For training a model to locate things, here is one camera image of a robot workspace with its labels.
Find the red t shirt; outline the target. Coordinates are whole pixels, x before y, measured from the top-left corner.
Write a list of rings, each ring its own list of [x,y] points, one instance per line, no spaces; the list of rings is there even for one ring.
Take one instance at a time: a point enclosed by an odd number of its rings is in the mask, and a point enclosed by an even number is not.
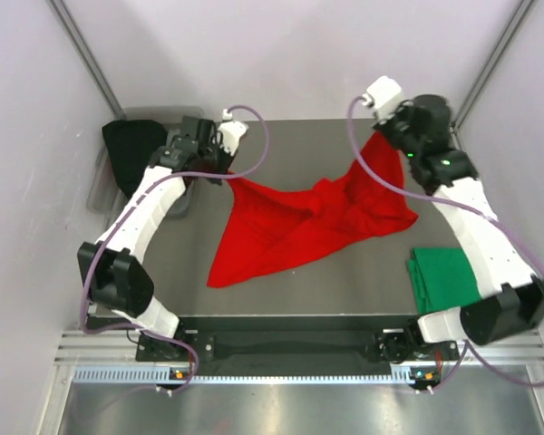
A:
[[[354,161],[338,179],[281,191],[231,179],[233,205],[207,284],[222,288],[306,265],[371,237],[402,232],[418,219],[403,196]]]

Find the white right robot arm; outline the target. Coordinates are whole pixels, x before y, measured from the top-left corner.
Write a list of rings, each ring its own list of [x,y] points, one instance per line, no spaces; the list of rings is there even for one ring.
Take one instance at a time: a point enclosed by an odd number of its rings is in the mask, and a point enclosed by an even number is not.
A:
[[[412,100],[371,97],[374,128],[404,154],[415,182],[446,219],[474,274],[480,300],[420,316],[404,337],[418,359],[439,342],[497,342],[537,328],[544,319],[544,275],[530,266],[486,199],[481,177],[452,141],[452,111],[439,95]]]

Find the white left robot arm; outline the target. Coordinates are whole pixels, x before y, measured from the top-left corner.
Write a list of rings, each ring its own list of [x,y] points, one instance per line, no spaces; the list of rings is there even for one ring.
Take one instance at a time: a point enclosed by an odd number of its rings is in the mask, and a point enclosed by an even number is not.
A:
[[[184,117],[167,133],[121,214],[94,243],[77,253],[83,281],[81,314],[101,305],[137,329],[157,334],[156,348],[166,358],[180,358],[188,339],[178,332],[180,319],[154,295],[154,284],[142,263],[146,250],[172,206],[197,177],[220,179],[236,157],[248,131],[229,111],[221,123]]]

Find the black t shirt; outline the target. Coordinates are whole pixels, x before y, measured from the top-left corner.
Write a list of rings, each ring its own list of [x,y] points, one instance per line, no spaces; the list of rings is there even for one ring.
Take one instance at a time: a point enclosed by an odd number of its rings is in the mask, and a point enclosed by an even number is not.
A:
[[[131,198],[143,178],[152,154],[166,144],[167,129],[152,120],[117,120],[102,127],[116,184]]]

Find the green folded t shirt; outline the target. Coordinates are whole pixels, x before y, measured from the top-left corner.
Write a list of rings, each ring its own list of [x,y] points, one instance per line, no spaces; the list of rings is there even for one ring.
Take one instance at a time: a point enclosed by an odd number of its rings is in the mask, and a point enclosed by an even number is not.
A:
[[[481,300],[470,262],[459,247],[415,247],[407,268],[418,314]]]

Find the right aluminium corner post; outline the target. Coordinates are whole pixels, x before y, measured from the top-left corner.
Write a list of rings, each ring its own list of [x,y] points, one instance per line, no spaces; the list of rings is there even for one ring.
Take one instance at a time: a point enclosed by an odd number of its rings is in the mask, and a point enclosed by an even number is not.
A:
[[[536,0],[519,0],[516,2],[496,42],[492,45],[489,55],[466,93],[463,103],[454,115],[452,129],[455,133],[458,133],[464,126],[482,92],[496,72],[500,61],[509,50],[510,45],[513,43],[536,3]]]

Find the aluminium corner post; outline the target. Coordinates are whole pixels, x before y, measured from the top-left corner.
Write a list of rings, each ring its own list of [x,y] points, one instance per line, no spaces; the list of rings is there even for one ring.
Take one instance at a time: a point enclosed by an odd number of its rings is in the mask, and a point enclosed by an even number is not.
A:
[[[513,43],[536,3],[536,0],[519,0],[516,2],[496,42],[492,45],[489,55],[466,93],[463,103],[454,115],[452,129],[455,133],[458,133],[464,126],[482,92],[496,72],[500,61],[509,50],[510,45]]]
[[[120,105],[67,4],[63,0],[46,0],[46,3],[69,38],[74,50],[79,55],[83,66],[92,78],[99,94],[104,99],[114,118],[124,119],[125,111]]]

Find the left aluminium corner post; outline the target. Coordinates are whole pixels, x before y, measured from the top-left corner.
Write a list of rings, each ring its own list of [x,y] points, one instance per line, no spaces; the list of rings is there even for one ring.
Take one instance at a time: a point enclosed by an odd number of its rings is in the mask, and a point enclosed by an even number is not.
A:
[[[92,78],[99,94],[104,99],[114,118],[124,119],[125,111],[120,105],[67,4],[63,0],[46,0],[46,3],[69,38],[74,50],[79,55],[83,66]]]

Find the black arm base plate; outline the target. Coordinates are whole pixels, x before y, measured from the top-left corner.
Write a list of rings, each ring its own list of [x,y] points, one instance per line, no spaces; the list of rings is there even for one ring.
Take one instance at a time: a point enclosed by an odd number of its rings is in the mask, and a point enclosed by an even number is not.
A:
[[[204,363],[236,355],[352,354],[371,363],[458,359],[457,344],[427,344],[412,315],[184,316],[170,338]]]

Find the aluminium frame rail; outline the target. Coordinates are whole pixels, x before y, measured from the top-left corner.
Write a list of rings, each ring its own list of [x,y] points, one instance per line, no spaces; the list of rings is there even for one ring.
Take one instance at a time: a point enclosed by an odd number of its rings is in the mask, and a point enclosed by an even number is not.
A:
[[[473,349],[492,365],[544,364],[544,344],[537,332],[523,333]],[[132,363],[137,345],[124,331],[85,335],[81,331],[63,332],[55,354],[62,363]]]

